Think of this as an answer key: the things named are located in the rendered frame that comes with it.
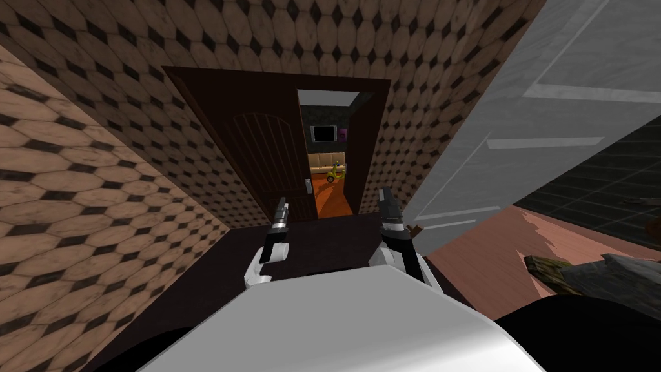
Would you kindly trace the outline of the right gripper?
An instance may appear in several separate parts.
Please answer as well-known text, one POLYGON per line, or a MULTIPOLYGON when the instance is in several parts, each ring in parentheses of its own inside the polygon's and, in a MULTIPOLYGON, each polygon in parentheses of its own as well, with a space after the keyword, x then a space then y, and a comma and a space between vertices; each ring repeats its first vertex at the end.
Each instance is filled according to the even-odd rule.
POLYGON ((405 230, 400 203, 389 187, 383 187, 379 190, 378 208, 384 229, 391 231, 405 230))

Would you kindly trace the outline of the dark brown door leaf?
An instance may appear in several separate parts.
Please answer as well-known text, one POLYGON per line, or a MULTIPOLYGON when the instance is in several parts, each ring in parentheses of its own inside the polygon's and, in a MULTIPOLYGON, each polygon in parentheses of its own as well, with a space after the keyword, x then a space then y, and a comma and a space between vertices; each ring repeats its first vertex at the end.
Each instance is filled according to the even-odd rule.
POLYGON ((165 66, 164 71, 241 178, 272 216, 280 198, 289 222, 318 217, 298 92, 284 75, 165 66))

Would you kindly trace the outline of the beige sofa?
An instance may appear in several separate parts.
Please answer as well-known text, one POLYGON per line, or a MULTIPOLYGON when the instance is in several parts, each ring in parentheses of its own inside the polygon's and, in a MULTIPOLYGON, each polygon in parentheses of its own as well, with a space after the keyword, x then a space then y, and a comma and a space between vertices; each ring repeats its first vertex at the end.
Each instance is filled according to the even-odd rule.
POLYGON ((340 173, 345 170, 345 153, 343 152, 308 154, 308 161, 311 174, 329 173, 337 161, 339 162, 337 172, 340 173))

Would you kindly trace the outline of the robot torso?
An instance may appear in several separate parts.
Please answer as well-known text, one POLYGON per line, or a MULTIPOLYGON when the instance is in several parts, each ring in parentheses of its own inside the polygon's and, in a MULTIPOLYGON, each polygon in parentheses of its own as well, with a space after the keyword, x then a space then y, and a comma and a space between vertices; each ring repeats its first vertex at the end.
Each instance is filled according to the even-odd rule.
POLYGON ((545 372, 492 320, 387 265, 258 284, 139 372, 545 372))

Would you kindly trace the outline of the white panelled door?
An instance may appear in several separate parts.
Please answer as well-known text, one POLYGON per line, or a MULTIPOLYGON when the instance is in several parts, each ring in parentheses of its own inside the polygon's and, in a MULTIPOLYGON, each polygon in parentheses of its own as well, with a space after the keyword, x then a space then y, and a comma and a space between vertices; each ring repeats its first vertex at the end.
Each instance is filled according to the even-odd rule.
POLYGON ((661 0, 547 0, 404 210, 427 256, 661 116, 661 0))

